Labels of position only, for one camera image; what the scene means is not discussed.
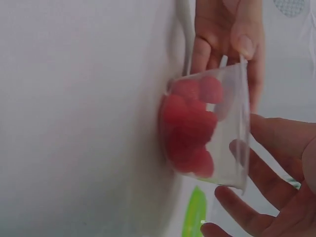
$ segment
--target green object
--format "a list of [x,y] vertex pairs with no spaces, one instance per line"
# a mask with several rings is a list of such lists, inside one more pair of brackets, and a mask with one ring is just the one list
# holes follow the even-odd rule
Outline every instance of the green object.
[[182,228],[182,237],[202,237],[201,225],[206,219],[206,197],[196,186],[191,194]]
[[300,189],[301,188],[301,184],[299,182],[297,182],[295,179],[293,179],[292,177],[287,176],[286,177],[286,181],[291,184],[293,187],[295,187],[296,189]]

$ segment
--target green plastic item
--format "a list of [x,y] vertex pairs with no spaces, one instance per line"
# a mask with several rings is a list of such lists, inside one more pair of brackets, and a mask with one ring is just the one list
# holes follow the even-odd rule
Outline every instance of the green plastic item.
[[206,219],[207,200],[205,193],[196,186],[187,207],[182,237],[203,237],[200,228]]

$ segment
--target clear plastic cup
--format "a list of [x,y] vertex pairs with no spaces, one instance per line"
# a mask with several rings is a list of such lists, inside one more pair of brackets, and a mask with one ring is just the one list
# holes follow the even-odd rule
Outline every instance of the clear plastic cup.
[[175,171],[245,189],[249,163],[247,62],[170,81],[159,131]]

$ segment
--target human hand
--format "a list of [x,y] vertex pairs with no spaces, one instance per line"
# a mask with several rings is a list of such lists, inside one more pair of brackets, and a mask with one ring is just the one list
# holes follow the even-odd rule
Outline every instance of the human hand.
[[[235,221],[254,237],[316,236],[316,190],[312,189],[312,192],[310,188],[315,187],[316,166],[312,162],[304,164],[308,161],[305,159],[306,150],[309,150],[309,146],[315,147],[316,124],[252,115],[251,132],[280,166],[302,184],[300,190],[282,180],[251,150],[249,177],[262,195],[280,211],[279,215],[274,217],[258,213],[227,187],[216,189],[217,199]],[[316,154],[310,157],[315,160]],[[203,225],[201,231],[205,237],[231,237],[212,223]]]
[[256,110],[263,89],[265,37],[262,0],[196,0],[196,38],[191,73],[218,68],[223,55],[228,65],[248,60],[250,109]]

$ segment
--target white wall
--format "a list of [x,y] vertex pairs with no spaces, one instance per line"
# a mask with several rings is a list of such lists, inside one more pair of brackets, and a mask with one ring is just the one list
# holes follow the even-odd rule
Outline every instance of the white wall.
[[175,2],[3,0],[0,31],[0,235],[158,236],[179,188],[156,137]]

